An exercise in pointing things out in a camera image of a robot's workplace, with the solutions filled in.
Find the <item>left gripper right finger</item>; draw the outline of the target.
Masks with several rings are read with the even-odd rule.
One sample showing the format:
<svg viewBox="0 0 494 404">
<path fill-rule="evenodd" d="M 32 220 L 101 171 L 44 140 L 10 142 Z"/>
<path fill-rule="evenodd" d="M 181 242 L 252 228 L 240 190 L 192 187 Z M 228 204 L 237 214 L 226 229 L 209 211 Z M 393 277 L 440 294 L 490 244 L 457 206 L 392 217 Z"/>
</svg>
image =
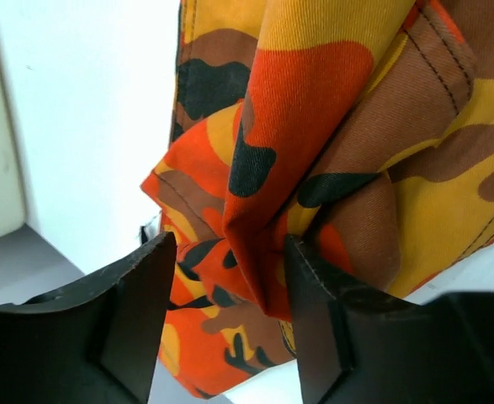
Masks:
<svg viewBox="0 0 494 404">
<path fill-rule="evenodd" d="M 284 271 L 305 403 L 494 403 L 494 292 L 416 305 L 298 237 Z"/>
</svg>

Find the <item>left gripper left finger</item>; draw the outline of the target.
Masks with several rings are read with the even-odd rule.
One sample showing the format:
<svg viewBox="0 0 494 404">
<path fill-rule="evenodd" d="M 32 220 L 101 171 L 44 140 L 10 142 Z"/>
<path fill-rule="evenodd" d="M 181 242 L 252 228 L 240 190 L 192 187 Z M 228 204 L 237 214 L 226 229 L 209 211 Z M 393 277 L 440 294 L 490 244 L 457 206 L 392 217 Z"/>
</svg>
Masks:
<svg viewBox="0 0 494 404">
<path fill-rule="evenodd" d="M 117 262 L 0 305 L 0 403 L 146 403 L 173 282 L 162 233 Z"/>
</svg>

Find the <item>orange camouflage trousers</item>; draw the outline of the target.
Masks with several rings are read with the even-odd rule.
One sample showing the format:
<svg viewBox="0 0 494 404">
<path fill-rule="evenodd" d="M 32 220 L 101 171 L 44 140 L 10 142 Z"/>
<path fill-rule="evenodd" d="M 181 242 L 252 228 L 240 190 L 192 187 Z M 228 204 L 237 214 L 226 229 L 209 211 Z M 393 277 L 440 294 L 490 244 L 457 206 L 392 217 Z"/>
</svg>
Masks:
<svg viewBox="0 0 494 404">
<path fill-rule="evenodd" d="M 295 355 L 284 239 L 403 298 L 494 243 L 494 1 L 183 1 L 142 190 L 178 245 L 159 357 L 210 399 Z"/>
</svg>

